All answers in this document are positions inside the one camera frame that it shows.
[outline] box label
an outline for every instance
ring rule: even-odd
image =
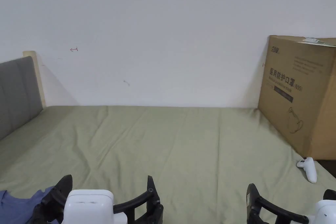
[[[293,97],[290,96],[289,94],[287,94],[286,92],[284,92],[282,89],[278,88],[276,85],[274,85],[274,90],[279,93],[280,95],[282,95],[284,98],[286,98],[287,100],[289,100],[290,102],[293,102]]]

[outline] bed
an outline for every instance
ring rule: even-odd
[[[312,214],[324,191],[336,188],[318,163],[318,182],[309,183],[296,168],[302,157],[257,109],[38,103],[37,116],[0,140],[0,190],[14,197],[31,197],[72,174],[74,189],[107,189],[120,203],[143,193],[151,175],[164,223],[245,223],[249,183],[299,214]],[[262,216],[275,221],[267,211]]]

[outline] wooden bed frame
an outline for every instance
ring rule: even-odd
[[[42,80],[41,80],[39,65],[38,65],[38,62],[37,62],[36,52],[35,51],[23,51],[23,57],[28,57],[28,56],[30,56],[32,58],[32,61],[34,62],[35,74],[36,74],[36,78],[37,78],[37,84],[39,86],[42,107],[45,109],[45,107],[46,107],[45,97],[44,97]]]

